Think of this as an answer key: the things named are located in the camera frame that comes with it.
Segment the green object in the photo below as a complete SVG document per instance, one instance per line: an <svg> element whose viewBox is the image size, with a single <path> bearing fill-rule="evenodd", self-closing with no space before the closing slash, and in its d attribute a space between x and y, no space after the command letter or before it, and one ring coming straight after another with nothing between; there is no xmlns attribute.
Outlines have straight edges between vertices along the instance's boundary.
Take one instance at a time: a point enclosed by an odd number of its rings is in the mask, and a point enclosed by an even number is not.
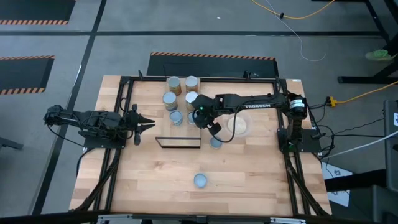
<svg viewBox="0 0 398 224"><path fill-rule="evenodd" d="M386 50L375 50L373 52L366 53L365 57L366 59L372 61L390 61L396 57L396 54L391 56Z"/></svg>

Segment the gray floor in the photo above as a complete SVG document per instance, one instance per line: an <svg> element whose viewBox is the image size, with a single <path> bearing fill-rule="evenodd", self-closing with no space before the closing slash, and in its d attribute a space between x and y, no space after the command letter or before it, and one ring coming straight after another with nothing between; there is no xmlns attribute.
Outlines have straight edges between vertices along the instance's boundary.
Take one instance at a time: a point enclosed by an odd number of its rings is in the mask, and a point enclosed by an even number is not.
<svg viewBox="0 0 398 224"><path fill-rule="evenodd" d="M100 0L77 1L69 25L59 26L0 26L0 30L91 30ZM258 0L266 6L266 1ZM290 16L306 15L325 2L270 1L278 10ZM394 35L397 25L382 1L372 0L380 19ZM376 26L364 4L333 3L312 18L286 20L297 31L375 31ZM217 1L108 1L100 31L127 30L260 30L287 31L272 14L250 0ZM43 94L0 96L0 124L11 129L0 130L0 136L19 141L23 151L3 148L0 151L0 217L25 215L30 212L54 136L44 126L42 117L49 106L65 106L78 72L88 37L0 37L0 57L55 55L49 84ZM387 63L369 62L363 55L381 48L385 41L370 37L302 37L303 54L320 62L309 62L300 56L296 37L253 36L139 36L97 37L81 84L75 110L92 110L103 75L137 75L147 70L151 52L193 52L204 54L258 55L275 57L282 78L303 80L311 105L322 103L331 95L344 100L382 85L339 85L339 75L373 75ZM335 131L357 126L382 117L382 102L396 100L397 87L326 109L322 124ZM321 110L314 111L319 118ZM357 134L383 134L382 123L357 131ZM75 128L69 128L67 138L83 142ZM336 139L335 152L366 143L372 139ZM44 213L64 212L75 184L76 160L81 148L65 142L50 186ZM383 145L360 152L338 156L330 163L353 172L365 172L384 167Z"/></svg>

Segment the butcher block tabletop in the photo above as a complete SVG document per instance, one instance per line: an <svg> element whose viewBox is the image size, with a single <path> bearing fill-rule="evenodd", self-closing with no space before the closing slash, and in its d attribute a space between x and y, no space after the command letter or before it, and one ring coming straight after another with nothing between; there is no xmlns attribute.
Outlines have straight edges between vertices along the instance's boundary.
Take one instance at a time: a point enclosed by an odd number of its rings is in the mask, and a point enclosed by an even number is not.
<svg viewBox="0 0 398 224"><path fill-rule="evenodd" d="M104 76L95 110L113 110L120 78ZM286 81L290 92L304 95L300 80ZM165 91L165 82L134 81L131 104L137 104L138 113L153 119L156 126L141 135L139 146L128 140L122 150L112 213L292 215L284 158L277 140L276 109L245 110L251 118L248 135L236 136L219 149L210 147L207 129L201 130L200 149L162 149L155 137L162 134L162 118L168 113L162 102ZM213 98L222 93L249 96L274 91L268 83L202 82L200 93ZM309 118L303 121L303 128L311 128ZM79 206L95 187L104 152L96 149L82 159L70 208ZM307 188L331 213L319 160L310 153L300 156ZM197 173L207 176L203 189L193 183ZM104 208L107 188L100 208ZM300 191L295 188L303 213Z"/></svg>

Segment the hazard tape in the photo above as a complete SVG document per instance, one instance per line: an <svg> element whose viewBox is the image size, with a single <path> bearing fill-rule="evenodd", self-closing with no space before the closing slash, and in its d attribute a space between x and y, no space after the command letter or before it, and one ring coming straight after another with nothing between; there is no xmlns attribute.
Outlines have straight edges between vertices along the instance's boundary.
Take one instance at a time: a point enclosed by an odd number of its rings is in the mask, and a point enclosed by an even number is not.
<svg viewBox="0 0 398 224"><path fill-rule="evenodd" d="M240 56L240 55L213 55L213 54L188 54L188 53L168 53L168 52L152 52L150 55L275 60L275 58L273 58L273 57Z"/></svg>
<svg viewBox="0 0 398 224"><path fill-rule="evenodd" d="M0 20L0 25L67 25L63 20Z"/></svg>
<svg viewBox="0 0 398 224"><path fill-rule="evenodd" d="M0 57L0 60L45 59L45 58L55 59L55 56L45 55L45 56L28 56L28 57Z"/></svg>
<svg viewBox="0 0 398 224"><path fill-rule="evenodd" d="M1 90L0 95L11 95L11 94L28 94L28 93L42 93L45 88L16 88L16 89L8 89Z"/></svg>

